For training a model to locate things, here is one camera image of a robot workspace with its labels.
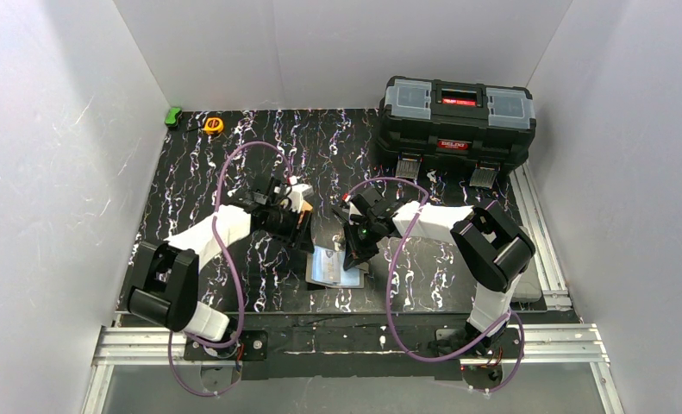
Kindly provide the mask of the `grey blue card holder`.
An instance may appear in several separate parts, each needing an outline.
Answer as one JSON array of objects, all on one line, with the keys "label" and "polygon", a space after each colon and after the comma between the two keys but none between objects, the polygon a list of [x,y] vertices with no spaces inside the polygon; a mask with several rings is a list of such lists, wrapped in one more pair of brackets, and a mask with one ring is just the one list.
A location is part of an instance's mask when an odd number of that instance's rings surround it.
[{"label": "grey blue card holder", "polygon": [[369,266],[362,263],[357,267],[345,270],[343,260],[345,252],[315,246],[313,254],[307,258],[305,281],[312,286],[323,286],[337,289],[361,289]]}]

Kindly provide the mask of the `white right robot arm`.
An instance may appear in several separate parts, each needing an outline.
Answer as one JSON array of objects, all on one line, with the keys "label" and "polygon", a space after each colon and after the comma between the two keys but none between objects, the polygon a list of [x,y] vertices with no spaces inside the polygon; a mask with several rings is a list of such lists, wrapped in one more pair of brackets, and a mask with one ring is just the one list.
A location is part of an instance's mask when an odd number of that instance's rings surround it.
[{"label": "white right robot arm", "polygon": [[334,213],[343,222],[345,269],[368,262],[384,238],[408,235],[456,246],[476,281],[467,334],[486,331],[492,341],[504,330],[513,291],[535,255],[535,245],[498,202],[447,207],[392,201],[366,188],[345,196]]}]

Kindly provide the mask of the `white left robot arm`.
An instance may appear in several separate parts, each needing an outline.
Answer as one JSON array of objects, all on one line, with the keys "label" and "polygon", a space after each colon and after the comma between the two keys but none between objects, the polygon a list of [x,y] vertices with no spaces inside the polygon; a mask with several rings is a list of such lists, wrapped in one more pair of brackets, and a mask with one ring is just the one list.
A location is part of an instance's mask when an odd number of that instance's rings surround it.
[{"label": "white left robot arm", "polygon": [[288,248],[311,254],[313,194],[296,177],[256,179],[201,222],[160,242],[141,242],[128,275],[124,304],[130,314],[172,332],[217,343],[230,319],[198,300],[198,276],[222,248],[264,231]]}]

